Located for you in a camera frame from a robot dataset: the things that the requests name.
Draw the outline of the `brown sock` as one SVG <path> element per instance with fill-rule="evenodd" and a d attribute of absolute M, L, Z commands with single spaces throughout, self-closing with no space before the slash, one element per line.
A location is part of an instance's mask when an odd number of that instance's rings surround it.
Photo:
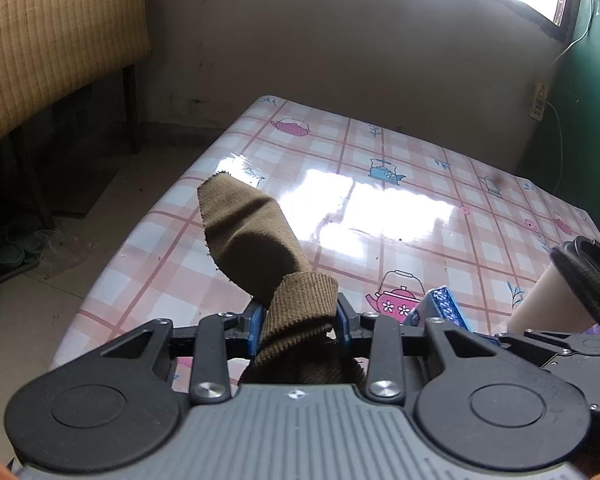
<path fill-rule="evenodd" d="M 214 263 L 266 310 L 256 356 L 240 382 L 361 387 L 362 367 L 328 336 L 338 283 L 312 270 L 276 200 L 219 172 L 198 188 L 198 202 Z"/>

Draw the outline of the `blue tissue packet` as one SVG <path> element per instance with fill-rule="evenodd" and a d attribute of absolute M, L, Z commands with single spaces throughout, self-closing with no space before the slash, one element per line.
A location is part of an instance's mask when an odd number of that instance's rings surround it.
<path fill-rule="evenodd" d="M 403 353 L 406 356 L 409 354 L 416 356 L 416 354 L 426 350 L 425 325 L 430 318 L 440 318 L 446 325 L 453 325 L 454 332 L 460 333 L 463 336 L 486 341 L 495 347 L 501 345 L 493 336 L 474 332 L 469 327 L 464 314 L 449 289 L 442 286 L 430 289 L 403 322 L 401 342 Z"/>

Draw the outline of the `purple packet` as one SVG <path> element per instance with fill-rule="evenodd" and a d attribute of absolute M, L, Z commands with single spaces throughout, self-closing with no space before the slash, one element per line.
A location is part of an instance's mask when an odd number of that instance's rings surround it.
<path fill-rule="evenodd" d="M 585 333 L 588 335 L 600 335 L 600 326 L 598 324 L 595 324 L 594 326 L 586 330 Z"/>

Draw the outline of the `white cup with black lid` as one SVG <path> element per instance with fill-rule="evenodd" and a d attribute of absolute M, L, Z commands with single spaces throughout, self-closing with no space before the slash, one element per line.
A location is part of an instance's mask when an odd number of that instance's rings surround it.
<path fill-rule="evenodd" d="M 550 264 L 509 318 L 509 333 L 600 328 L 600 242 L 578 236 L 550 250 Z"/>

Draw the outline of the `pink checkered tablecloth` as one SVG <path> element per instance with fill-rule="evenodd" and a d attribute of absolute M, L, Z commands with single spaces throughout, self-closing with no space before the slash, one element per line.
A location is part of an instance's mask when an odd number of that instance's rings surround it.
<path fill-rule="evenodd" d="M 336 278 L 355 310 L 398 320 L 443 286 L 472 330 L 504 332 L 548 266 L 550 248 L 600 238 L 584 210 L 525 178 L 262 96 L 140 220 L 87 294 L 55 365 L 153 318 L 189 326 L 248 304 L 204 239 L 197 191 L 220 171 L 278 201 L 310 267 Z"/>

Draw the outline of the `green cabinet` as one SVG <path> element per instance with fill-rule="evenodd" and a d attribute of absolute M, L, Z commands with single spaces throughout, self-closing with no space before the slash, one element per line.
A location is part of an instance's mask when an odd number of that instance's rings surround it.
<path fill-rule="evenodd" d="M 584 209 L 600 229 L 600 0 L 581 0 L 519 172 Z"/>

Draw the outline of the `woven yellow chair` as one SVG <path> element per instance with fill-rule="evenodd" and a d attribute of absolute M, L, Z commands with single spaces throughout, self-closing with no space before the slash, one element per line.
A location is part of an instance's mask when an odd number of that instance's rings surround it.
<path fill-rule="evenodd" d="M 149 50 L 145 0 L 0 0 L 0 140 Z"/>

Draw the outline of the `wall power socket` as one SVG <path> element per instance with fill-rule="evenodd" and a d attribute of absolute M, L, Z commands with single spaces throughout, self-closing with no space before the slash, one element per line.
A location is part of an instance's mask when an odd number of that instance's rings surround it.
<path fill-rule="evenodd" d="M 548 96 L 548 85 L 542 81 L 538 81 L 534 85 L 532 102 L 529 110 L 529 115 L 537 122 L 542 122 Z"/>

